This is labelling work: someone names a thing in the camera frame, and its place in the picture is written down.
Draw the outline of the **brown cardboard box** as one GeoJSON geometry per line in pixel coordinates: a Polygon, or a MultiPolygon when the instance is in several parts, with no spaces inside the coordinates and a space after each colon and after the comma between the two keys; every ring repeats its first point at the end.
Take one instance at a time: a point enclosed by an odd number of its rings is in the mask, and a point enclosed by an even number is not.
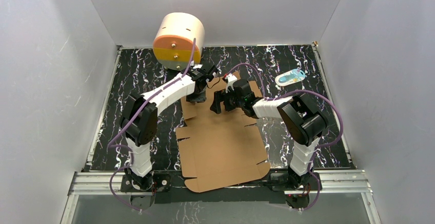
{"type": "Polygon", "coordinates": [[[263,178],[271,166],[256,120],[241,109],[210,111],[215,91],[226,83],[215,78],[206,101],[181,98],[184,127],[176,128],[182,176],[192,192],[202,193],[263,178]]]}

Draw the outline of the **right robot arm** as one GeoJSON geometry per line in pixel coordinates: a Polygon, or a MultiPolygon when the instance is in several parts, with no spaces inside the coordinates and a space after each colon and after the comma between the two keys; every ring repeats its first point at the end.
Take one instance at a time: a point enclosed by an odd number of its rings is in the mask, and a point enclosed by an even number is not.
{"type": "Polygon", "coordinates": [[[240,108],[248,117],[280,118],[294,140],[294,153],[288,166],[286,180],[273,180],[274,186],[302,190],[309,184],[313,166],[311,157],[319,140],[329,126],[328,119],[306,94],[285,98],[263,98],[256,96],[248,80],[225,75],[225,89],[215,91],[210,110],[216,114],[221,108],[229,112],[240,108]]]}

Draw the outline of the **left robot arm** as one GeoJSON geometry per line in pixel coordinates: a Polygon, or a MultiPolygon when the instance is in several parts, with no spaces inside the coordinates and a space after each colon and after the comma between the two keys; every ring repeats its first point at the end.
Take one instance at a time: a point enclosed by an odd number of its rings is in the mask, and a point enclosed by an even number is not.
{"type": "Polygon", "coordinates": [[[150,144],[157,133],[158,116],[183,97],[194,103],[203,103],[208,83],[218,74],[215,65],[196,65],[182,70],[152,91],[129,95],[121,127],[132,156],[125,173],[136,190],[148,191],[154,184],[150,144]]]}

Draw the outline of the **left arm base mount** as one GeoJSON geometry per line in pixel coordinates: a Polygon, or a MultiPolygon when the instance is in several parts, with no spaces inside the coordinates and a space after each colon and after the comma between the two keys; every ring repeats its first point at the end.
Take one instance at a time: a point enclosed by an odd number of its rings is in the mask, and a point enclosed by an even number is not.
{"type": "Polygon", "coordinates": [[[144,177],[126,171],[122,178],[121,192],[130,195],[130,204],[143,210],[149,209],[155,202],[156,194],[170,191],[171,176],[152,171],[144,177]]]}

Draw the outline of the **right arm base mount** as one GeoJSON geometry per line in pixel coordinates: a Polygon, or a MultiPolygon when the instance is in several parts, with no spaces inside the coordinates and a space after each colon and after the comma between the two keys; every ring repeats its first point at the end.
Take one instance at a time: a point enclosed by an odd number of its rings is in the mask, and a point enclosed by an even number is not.
{"type": "Polygon", "coordinates": [[[300,176],[291,167],[287,171],[272,172],[264,186],[272,191],[296,191],[286,194],[286,204],[301,212],[317,203],[323,188],[319,173],[310,170],[300,176]]]}

